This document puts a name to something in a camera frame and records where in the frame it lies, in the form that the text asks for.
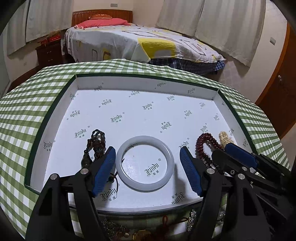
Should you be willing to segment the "white jade bangle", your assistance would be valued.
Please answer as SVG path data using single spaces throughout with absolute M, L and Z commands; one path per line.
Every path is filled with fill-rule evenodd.
M 168 183 L 175 160 L 164 142 L 151 136 L 136 136 L 120 146 L 115 166 L 126 186 L 140 192 L 152 192 Z

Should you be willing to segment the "green white jewelry tray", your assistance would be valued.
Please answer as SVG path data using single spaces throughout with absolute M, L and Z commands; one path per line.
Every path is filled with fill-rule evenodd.
M 119 150 L 136 136 L 151 136 L 168 146 L 175 169 L 166 185 L 144 192 L 120 176 L 108 182 L 94 203 L 100 213 L 142 214 L 179 209 L 201 201 L 192 191 L 179 158 L 182 147 L 195 153 L 197 138 L 224 131 L 236 145 L 254 152 L 246 128 L 220 87 L 158 77 L 72 77 L 47 112 L 30 153 L 25 185 L 41 192 L 49 176 L 70 176 L 81 168 L 87 140 L 105 133 L 106 146 Z

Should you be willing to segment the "red ribbon gold ornament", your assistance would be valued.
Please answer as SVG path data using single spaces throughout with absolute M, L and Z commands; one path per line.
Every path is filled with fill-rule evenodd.
M 132 235 L 132 240 L 166 240 L 169 231 L 173 226 L 188 221 L 188 217 L 182 217 L 180 220 L 169 223 L 168 217 L 165 215 L 162 218 L 162 224 L 154 230 L 138 230 Z

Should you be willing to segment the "brown wooden door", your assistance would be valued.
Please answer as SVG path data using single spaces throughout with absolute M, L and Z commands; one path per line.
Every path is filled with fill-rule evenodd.
M 283 49 L 276 68 L 255 102 L 283 138 L 295 124 L 295 31 L 287 24 Z

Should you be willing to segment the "green checkered tablecloth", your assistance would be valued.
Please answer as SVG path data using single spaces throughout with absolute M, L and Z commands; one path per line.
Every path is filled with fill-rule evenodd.
M 1 208 L 24 237 L 37 195 L 24 185 L 29 155 L 37 132 L 62 88 L 83 74 L 119 74 L 182 80 L 222 91 L 246 127 L 255 149 L 285 167 L 287 154 L 264 112 L 235 89 L 167 66 L 123 59 L 82 62 L 43 68 L 1 98 Z

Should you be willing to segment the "bed with patterned sheet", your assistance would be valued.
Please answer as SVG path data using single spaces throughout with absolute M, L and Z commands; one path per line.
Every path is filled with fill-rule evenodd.
M 75 62 L 126 59 L 206 75 L 222 70 L 226 59 L 208 45 L 169 30 L 129 26 L 71 27 L 64 45 Z

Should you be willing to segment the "white curtain right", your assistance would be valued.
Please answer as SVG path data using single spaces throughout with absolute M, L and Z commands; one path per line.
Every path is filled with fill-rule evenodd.
M 164 1 L 156 26 L 195 37 L 249 67 L 265 7 L 265 1 L 257 0 Z

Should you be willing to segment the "white curtain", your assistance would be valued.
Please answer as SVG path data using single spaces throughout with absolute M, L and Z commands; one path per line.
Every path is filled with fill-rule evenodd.
M 74 1 L 25 1 L 6 27 L 6 52 L 11 55 L 28 42 L 71 27 Z
M 156 26 L 195 37 L 249 67 L 265 7 L 265 1 L 257 0 L 164 1 Z

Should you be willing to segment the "dark wooden nightstand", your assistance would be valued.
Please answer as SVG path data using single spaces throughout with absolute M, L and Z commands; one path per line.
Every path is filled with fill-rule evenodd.
M 41 68 L 63 64 L 61 40 L 40 45 L 36 48 L 36 52 Z

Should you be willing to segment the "red box on nightstand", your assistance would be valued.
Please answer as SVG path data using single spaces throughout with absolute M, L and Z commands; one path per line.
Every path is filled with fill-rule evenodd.
M 49 35 L 45 39 L 40 40 L 38 43 L 45 46 L 57 40 L 61 40 L 61 31 L 54 31 L 49 33 Z

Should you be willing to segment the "red pillow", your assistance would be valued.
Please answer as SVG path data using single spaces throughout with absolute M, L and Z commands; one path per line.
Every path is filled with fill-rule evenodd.
M 111 19 L 98 19 L 98 20 L 86 20 L 74 26 L 76 29 L 86 29 L 92 27 L 106 27 L 106 26 L 130 26 L 130 23 L 127 20 L 120 18 L 111 18 Z

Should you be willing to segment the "wooden headboard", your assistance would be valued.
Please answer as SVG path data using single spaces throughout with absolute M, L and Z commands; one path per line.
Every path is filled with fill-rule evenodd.
M 133 22 L 133 12 L 121 9 L 91 9 L 83 11 L 74 11 L 72 13 L 72 27 L 88 20 L 93 15 L 109 15 L 113 18 L 121 18 L 129 23 Z

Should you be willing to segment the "white curtain left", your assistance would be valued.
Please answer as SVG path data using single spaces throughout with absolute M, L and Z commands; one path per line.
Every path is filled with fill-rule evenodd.
M 11 55 L 28 42 L 71 27 L 74 1 L 25 1 L 6 27 L 6 52 Z

